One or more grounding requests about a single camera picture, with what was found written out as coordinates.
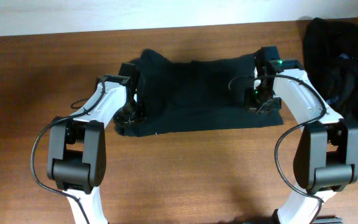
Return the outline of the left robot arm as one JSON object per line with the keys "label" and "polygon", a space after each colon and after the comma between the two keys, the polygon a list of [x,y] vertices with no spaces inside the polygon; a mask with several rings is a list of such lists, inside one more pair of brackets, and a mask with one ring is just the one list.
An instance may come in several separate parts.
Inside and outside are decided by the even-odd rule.
{"label": "left robot arm", "polygon": [[136,89],[140,72],[123,63],[117,75],[98,79],[93,95],[50,129],[47,176],[68,199],[76,223],[107,223],[100,196],[106,172],[105,129],[128,128],[145,118]]}

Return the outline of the black t-shirt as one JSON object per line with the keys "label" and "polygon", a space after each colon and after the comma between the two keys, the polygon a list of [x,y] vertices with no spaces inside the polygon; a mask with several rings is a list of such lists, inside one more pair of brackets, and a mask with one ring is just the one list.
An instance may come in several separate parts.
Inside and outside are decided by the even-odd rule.
{"label": "black t-shirt", "polygon": [[132,63],[140,72],[136,94],[144,117],[117,124],[115,130],[121,136],[283,124],[278,110],[267,106],[257,111],[245,108],[245,92],[253,87],[254,54],[181,63],[145,49]]}

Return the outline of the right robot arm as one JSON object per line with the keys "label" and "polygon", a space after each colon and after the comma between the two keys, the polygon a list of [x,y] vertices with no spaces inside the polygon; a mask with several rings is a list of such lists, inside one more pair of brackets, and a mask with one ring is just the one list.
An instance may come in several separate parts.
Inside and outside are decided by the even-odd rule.
{"label": "right robot arm", "polygon": [[[319,215],[328,199],[358,180],[358,123],[333,110],[309,81],[297,60],[282,60],[276,47],[254,53],[253,86],[245,92],[245,106],[257,114],[288,106],[296,126],[285,131],[274,148],[274,160],[291,194],[269,223],[342,223],[342,218]],[[295,184],[285,177],[278,150],[289,134],[301,130],[293,160]]]}

